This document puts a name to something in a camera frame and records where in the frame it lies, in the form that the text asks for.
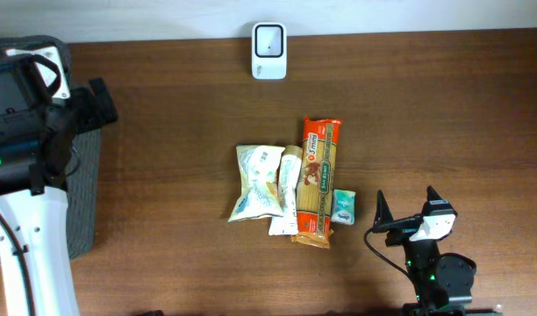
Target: brown tabletop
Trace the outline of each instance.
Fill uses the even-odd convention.
[[[537,30],[289,38],[288,76],[257,81],[249,39],[73,45],[102,76],[96,243],[72,261],[82,315],[313,315],[414,302],[362,236],[382,189],[395,218],[431,184],[459,212],[439,243],[477,263],[472,308],[537,315]],[[343,119],[334,186],[356,222],[332,249],[227,224],[236,144],[299,144],[303,117]],[[370,242],[402,264],[402,248]],[[0,275],[0,314],[5,314]]]

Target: white square object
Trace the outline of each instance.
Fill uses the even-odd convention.
[[[256,79],[286,76],[286,27],[277,22],[260,22],[251,34],[251,71]]]

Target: white food package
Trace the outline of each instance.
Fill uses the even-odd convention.
[[[284,147],[237,146],[241,196],[228,222],[283,216],[276,192],[276,171]]]
[[[278,199],[284,216],[272,218],[268,230],[271,236],[297,234],[296,187],[301,168],[302,148],[287,146],[280,161],[278,174]]]

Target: teal packet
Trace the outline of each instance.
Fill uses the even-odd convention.
[[[332,222],[346,225],[354,224],[354,195],[356,192],[349,190],[333,190]]]

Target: white background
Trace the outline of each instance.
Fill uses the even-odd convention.
[[[67,42],[537,27],[537,0],[0,0],[0,37]]]

